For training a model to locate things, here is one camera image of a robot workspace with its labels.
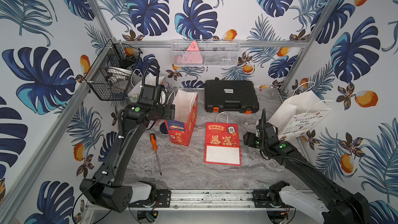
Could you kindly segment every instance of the white container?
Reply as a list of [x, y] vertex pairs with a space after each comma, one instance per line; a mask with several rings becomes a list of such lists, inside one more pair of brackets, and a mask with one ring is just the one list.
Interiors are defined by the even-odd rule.
[[238, 64], [237, 40], [195, 40], [199, 51], [186, 51], [194, 40], [172, 40], [174, 65], [178, 67], [233, 67]]

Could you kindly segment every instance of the tropical leaf wallpaper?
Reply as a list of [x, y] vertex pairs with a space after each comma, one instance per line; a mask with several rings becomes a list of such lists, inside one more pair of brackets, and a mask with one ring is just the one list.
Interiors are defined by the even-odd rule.
[[397, 4], [340, 0], [284, 92], [315, 82], [315, 95], [336, 102], [302, 144], [326, 176], [366, 196], [374, 224], [398, 223]]
[[[1, 204], [107, 40], [87, 0], [0, 0], [0, 25]], [[55, 151], [17, 215], [20, 223], [69, 223], [78, 195], [71, 179], [79, 170], [77, 178], [90, 175], [106, 134], [117, 131], [104, 110], [111, 103], [101, 103], [79, 108], [60, 142], [65, 147]], [[73, 177], [62, 177], [69, 166]]]
[[[113, 36], [122, 41], [307, 40], [327, 1], [97, 0]], [[352, 4], [340, 4], [336, 8], [329, 20], [333, 28], [325, 28], [322, 41], [327, 42], [331, 36], [336, 35], [345, 24], [344, 20], [347, 21], [353, 14], [352, 7], [355, 9]], [[93, 37], [93, 46], [99, 41], [99, 38]], [[298, 47], [242, 48], [237, 66], [206, 69], [175, 67], [173, 55], [168, 48], [142, 48], [142, 56], [153, 55], [157, 59], [160, 74], [166, 76], [167, 85], [172, 87], [187, 87], [190, 84], [184, 82], [205, 82], [215, 77], [250, 79], [256, 87], [272, 87], [275, 79], [278, 82], [284, 80], [300, 50]]]

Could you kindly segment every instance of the black plastic case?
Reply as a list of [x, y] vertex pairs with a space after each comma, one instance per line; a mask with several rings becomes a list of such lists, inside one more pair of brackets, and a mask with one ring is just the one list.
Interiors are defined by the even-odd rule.
[[205, 83], [206, 112], [255, 113], [259, 108], [251, 81], [207, 80]]

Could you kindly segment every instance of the gray marble floor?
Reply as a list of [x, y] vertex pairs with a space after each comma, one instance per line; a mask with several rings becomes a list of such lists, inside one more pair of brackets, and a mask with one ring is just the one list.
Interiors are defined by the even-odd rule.
[[[243, 144], [243, 135], [255, 132], [256, 121], [261, 117], [262, 109], [267, 111], [266, 119], [281, 105], [278, 90], [263, 89], [256, 91], [260, 111], [255, 114], [228, 112], [229, 122], [238, 124], [241, 145], [241, 166], [227, 166], [204, 163], [206, 122], [215, 122], [217, 113], [209, 113], [204, 108], [204, 90], [195, 90], [198, 96], [198, 112], [194, 132], [189, 147], [172, 144], [169, 136], [159, 131], [155, 125], [141, 137], [127, 167], [124, 183], [138, 180], [154, 182], [159, 188], [170, 189], [263, 189], [278, 181], [289, 182], [296, 189], [308, 187], [293, 173], [280, 166], [273, 159], [266, 161], [259, 150]], [[219, 122], [225, 121], [222, 114]], [[162, 176], [152, 150], [149, 134], [157, 137], [158, 155]], [[291, 140], [299, 150], [297, 140]]]

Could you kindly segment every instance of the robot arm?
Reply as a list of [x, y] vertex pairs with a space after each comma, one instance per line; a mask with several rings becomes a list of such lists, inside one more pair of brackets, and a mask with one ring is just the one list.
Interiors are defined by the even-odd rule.
[[369, 204], [359, 192], [351, 194], [348, 190], [340, 187], [323, 173], [309, 164], [302, 154], [287, 141], [279, 142], [276, 132], [270, 123], [263, 117], [256, 126], [259, 137], [250, 132], [244, 135], [244, 144], [259, 148], [266, 156], [275, 159], [280, 165], [286, 167], [300, 178], [322, 201], [325, 208], [321, 208], [316, 199], [312, 201], [308, 196], [294, 192], [294, 188], [286, 182], [278, 182], [270, 187], [269, 198], [263, 201], [281, 201], [292, 204], [307, 215], [318, 220], [320, 223], [339, 224], [368, 224], [370, 222]]
[[150, 121], [174, 119], [175, 105], [160, 102], [163, 91], [166, 92], [163, 86], [158, 85], [158, 79], [156, 86], [142, 84], [137, 103], [128, 104], [122, 116], [118, 114], [117, 140], [94, 176], [91, 179], [83, 179], [80, 184], [80, 190], [92, 204], [123, 212], [130, 203], [132, 188], [123, 186], [122, 183], [138, 140]]

